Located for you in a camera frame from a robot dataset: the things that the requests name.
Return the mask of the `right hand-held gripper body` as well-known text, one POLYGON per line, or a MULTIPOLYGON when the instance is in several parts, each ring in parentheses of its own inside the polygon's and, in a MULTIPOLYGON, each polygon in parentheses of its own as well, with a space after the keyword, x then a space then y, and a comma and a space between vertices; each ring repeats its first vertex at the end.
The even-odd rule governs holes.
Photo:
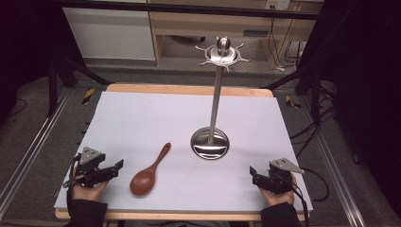
POLYGON ((293 164, 287 158, 270 161, 268 170, 269 185, 259 187, 266 189, 273 194, 282 194, 292 189, 292 173, 304 174, 305 171, 293 164))

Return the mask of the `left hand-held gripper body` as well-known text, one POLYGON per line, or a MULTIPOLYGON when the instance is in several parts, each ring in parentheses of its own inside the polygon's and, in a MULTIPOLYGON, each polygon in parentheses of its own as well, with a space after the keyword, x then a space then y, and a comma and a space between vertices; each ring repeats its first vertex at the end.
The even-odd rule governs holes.
POLYGON ((99 165, 105 158, 105 153, 84 147, 82 152, 73 159, 68 180, 63 183, 63 187, 72 187, 75 183, 83 184, 85 187, 94 187, 96 184, 103 183, 100 180, 100 174, 109 168, 100 168, 99 165))

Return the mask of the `person's right hand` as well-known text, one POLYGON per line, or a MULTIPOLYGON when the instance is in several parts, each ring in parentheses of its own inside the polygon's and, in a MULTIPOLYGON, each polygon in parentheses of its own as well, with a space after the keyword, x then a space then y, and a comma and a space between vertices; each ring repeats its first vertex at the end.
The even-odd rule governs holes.
POLYGON ((295 201, 293 190, 290 190, 282 194, 273 194, 272 192, 266 189, 260 188, 260 192, 264 197, 265 201, 267 202, 268 207, 282 203, 288 203, 290 205, 293 205, 295 201))

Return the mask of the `person's left hand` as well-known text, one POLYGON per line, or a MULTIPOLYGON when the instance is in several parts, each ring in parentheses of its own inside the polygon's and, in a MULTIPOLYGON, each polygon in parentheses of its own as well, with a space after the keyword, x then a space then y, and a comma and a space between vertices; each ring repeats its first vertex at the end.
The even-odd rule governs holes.
POLYGON ((99 183, 94 187, 85 187, 76 183, 72 187, 71 198, 73 200, 98 201, 108 182, 99 183))

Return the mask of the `brown wooden spoon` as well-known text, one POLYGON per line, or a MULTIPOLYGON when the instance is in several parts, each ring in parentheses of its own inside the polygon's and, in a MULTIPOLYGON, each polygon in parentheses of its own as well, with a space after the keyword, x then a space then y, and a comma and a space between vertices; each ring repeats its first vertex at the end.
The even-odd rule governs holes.
POLYGON ((171 149, 171 144, 166 143, 163 146, 155 162, 151 166, 137 172, 133 176, 130 182, 130 191, 133 196, 143 197, 146 196, 152 190, 156 182, 156 169, 160 164, 160 162, 168 154, 170 149, 171 149))

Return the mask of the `white table mat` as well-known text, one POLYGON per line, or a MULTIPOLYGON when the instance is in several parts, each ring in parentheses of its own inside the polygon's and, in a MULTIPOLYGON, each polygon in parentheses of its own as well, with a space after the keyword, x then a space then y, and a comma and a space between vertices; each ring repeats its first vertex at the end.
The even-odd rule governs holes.
POLYGON ((104 166, 124 165, 102 193, 111 211, 254 213, 265 201, 253 185, 250 166, 265 174, 272 160, 296 159, 274 97, 224 96, 218 129, 230 140, 215 161, 190 147, 195 131, 210 122, 210 96, 105 92, 81 144, 106 154, 104 166), (133 196, 133 176, 151 166, 163 146, 171 149, 156 169, 156 182, 133 196))

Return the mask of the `yellow black tape marker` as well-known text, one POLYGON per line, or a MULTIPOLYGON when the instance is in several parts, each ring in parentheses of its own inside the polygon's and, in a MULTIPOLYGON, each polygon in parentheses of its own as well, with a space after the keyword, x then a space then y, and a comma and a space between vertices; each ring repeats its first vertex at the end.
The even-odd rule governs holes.
POLYGON ((302 109, 302 105, 299 103, 294 103, 290 96, 286 96, 286 105, 295 109, 302 109))
POLYGON ((84 96, 84 99, 82 100, 81 103, 82 104, 87 104, 89 102, 89 100, 91 99, 94 91, 95 91, 95 88, 91 88, 91 89, 87 90, 87 92, 86 92, 86 94, 84 96))

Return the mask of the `metal utensil hanging stand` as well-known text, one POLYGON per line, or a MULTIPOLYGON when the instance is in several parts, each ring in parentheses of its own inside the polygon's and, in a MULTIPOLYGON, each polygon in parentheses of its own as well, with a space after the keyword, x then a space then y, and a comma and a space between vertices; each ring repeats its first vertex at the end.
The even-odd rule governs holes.
POLYGON ((204 53, 205 62, 203 64, 210 63, 216 66, 210 125, 195 131, 190 140, 190 147, 194 153, 204 160, 218 160, 224 157, 230 148, 228 136, 217 128, 218 106, 224 72, 240 61, 249 62, 241 57, 239 48, 242 46, 243 44, 232 47, 229 38, 218 37, 214 45, 207 48, 197 47, 204 53))

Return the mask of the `white cabinet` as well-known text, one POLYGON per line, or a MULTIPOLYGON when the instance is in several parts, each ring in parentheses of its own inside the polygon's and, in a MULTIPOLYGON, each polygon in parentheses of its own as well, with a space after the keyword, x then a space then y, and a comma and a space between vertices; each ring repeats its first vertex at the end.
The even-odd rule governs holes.
POLYGON ((84 58, 155 60, 146 12, 70 8, 63 11, 84 58))

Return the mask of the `black curtain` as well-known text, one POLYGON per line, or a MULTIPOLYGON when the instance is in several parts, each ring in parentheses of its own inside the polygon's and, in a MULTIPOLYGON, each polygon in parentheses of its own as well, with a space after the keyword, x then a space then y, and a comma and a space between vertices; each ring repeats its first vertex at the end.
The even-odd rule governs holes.
POLYGON ((329 40, 322 76, 335 83, 356 152, 401 218, 401 0, 324 0, 322 14, 308 45, 329 40))
POLYGON ((0 126, 16 104, 18 89, 45 77, 50 62, 64 85, 77 84, 63 57, 83 64, 61 7, 41 0, 0 0, 0 126))

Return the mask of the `wooden desk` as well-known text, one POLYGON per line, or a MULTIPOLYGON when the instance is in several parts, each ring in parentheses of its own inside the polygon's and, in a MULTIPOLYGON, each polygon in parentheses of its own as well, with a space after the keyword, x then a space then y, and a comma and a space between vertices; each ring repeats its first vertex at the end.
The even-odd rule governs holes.
MULTIPOLYGON (((239 9, 265 9, 267 0, 147 0, 151 4, 171 4, 239 9)), ((324 0, 290 0, 288 11, 319 13, 324 0)), ((298 19, 271 19, 243 16, 152 12, 149 15, 155 54, 161 57, 164 36, 255 38, 271 69, 284 64, 291 42, 306 42, 315 22, 298 19)))

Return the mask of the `white power strip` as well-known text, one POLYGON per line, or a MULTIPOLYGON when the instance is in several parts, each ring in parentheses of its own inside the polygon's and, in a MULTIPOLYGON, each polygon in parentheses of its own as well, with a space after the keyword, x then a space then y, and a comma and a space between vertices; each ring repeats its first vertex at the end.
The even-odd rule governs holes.
POLYGON ((290 0, 267 0, 265 9, 287 10, 290 0))

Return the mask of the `metal floor rail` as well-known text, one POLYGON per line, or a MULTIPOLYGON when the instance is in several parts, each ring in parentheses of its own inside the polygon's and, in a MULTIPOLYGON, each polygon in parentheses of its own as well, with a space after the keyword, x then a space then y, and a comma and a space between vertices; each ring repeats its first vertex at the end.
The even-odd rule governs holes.
POLYGON ((17 194, 26 174, 32 167, 37 155, 40 153, 48 135, 56 124, 72 89, 63 88, 60 96, 56 97, 56 106, 50 107, 50 113, 46 115, 40 128, 28 140, 29 144, 24 149, 24 155, 12 171, 7 184, 0 192, 0 220, 4 217, 15 195, 17 194))
POLYGON ((331 178, 332 184, 335 187, 342 209, 350 223, 350 226, 366 227, 364 218, 357 207, 357 204, 348 187, 348 184, 344 180, 340 169, 334 160, 331 149, 329 148, 321 132, 317 134, 317 141, 319 144, 321 156, 323 157, 323 162, 331 178))

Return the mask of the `black metal frame stand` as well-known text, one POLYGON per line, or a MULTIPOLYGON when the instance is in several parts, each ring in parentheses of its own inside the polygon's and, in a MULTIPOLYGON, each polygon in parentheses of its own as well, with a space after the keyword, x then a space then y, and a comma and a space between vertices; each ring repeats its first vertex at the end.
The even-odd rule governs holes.
POLYGON ((298 79, 295 87, 297 95, 305 95, 307 91, 311 91, 311 107, 310 115, 314 123, 320 125, 321 112, 320 112, 320 94, 322 91, 322 68, 316 63, 309 63, 306 66, 298 68, 293 73, 278 79, 272 84, 262 86, 262 89, 275 90, 276 88, 284 85, 292 80, 298 79))
POLYGON ((58 79, 61 79, 62 83, 66 87, 74 87, 78 83, 73 74, 74 71, 80 72, 84 76, 96 81, 101 85, 113 84, 112 81, 106 80, 90 71, 85 64, 80 64, 65 56, 53 54, 48 64, 48 116, 53 115, 59 106, 58 79))

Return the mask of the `black horizontal frame bar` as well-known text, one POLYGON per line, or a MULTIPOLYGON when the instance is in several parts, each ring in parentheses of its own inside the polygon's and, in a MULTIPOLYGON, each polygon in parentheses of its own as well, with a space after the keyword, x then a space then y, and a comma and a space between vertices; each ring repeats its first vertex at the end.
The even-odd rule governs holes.
POLYGON ((147 11, 165 13, 186 13, 186 14, 205 14, 205 15, 227 15, 258 18, 279 18, 279 19, 298 19, 317 21, 323 16, 314 12, 297 12, 288 10, 270 9, 239 9, 227 7, 206 7, 189 5, 171 4, 148 4, 130 2, 111 2, 93 0, 42 0, 47 4, 52 4, 62 8, 74 9, 109 9, 125 11, 147 11))

